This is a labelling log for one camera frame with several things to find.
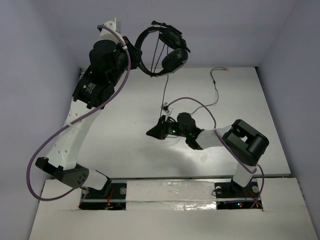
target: white wall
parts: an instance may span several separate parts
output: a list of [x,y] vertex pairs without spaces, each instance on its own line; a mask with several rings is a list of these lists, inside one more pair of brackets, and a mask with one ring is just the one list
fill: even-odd
[[[296,0],[32,0],[58,25],[79,66],[89,64],[96,26],[117,17],[121,33],[135,43],[152,20],[183,32],[188,66],[258,66]],[[142,46],[148,65],[157,34]]]
[[258,68],[292,175],[320,237],[320,1],[298,0]]
[[[63,124],[78,69],[28,1],[1,0],[0,29],[0,239],[23,240],[38,206],[26,185],[28,160]],[[44,178],[32,170],[38,193]]]

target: white platform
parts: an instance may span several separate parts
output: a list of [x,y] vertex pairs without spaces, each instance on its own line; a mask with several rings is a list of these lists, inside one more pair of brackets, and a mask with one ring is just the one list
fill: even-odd
[[[128,191],[137,190],[135,184],[130,186],[133,189]],[[67,190],[57,180],[47,180],[42,196],[54,197]],[[79,200],[77,189],[63,199],[40,202],[30,240],[317,240],[295,178],[265,180],[264,211],[79,210]]]
[[[204,104],[216,99],[210,68],[183,68],[170,75],[165,101],[192,97]],[[267,136],[270,145],[260,159],[267,176],[288,176],[276,128],[253,67],[214,71],[219,102],[209,107],[218,127],[243,119]],[[79,155],[79,164],[112,178],[232,176],[237,162],[223,147],[190,149],[184,139],[164,141],[146,136],[157,122],[166,77],[150,78],[133,70],[122,92],[93,123]],[[173,105],[173,117],[192,112],[197,103],[182,100]],[[199,128],[213,128],[204,109],[193,115]]]

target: black headphones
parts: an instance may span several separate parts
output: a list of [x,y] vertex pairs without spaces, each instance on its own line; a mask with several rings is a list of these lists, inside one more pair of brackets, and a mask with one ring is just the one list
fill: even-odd
[[187,62],[188,52],[190,53],[190,49],[187,47],[186,41],[182,38],[182,32],[165,23],[152,21],[151,25],[158,26],[151,26],[144,30],[137,38],[134,46],[141,50],[142,43],[146,37],[151,33],[159,31],[159,39],[169,48],[172,48],[173,51],[165,56],[165,58],[162,60],[162,71],[157,73],[149,71],[142,59],[139,68],[151,77],[164,76],[174,73]]

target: headphone ear cup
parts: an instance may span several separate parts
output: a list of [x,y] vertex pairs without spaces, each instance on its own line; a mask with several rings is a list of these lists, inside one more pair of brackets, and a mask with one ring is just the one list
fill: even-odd
[[182,48],[178,48],[170,52],[162,60],[162,67],[165,72],[174,73],[181,68],[188,60],[188,52]]
[[173,50],[182,48],[184,46],[181,37],[169,29],[164,28],[159,35],[159,39]]

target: black plastic joint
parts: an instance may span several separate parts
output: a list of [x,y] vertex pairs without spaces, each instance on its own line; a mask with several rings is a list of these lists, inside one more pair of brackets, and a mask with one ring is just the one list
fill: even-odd
[[65,185],[73,189],[80,188],[89,176],[89,169],[77,164],[75,168],[63,170],[61,166],[55,167],[49,163],[49,158],[39,157],[35,165],[42,171],[52,175]]
[[222,140],[239,160],[248,166],[256,166],[269,145],[266,136],[241,119],[232,124]]

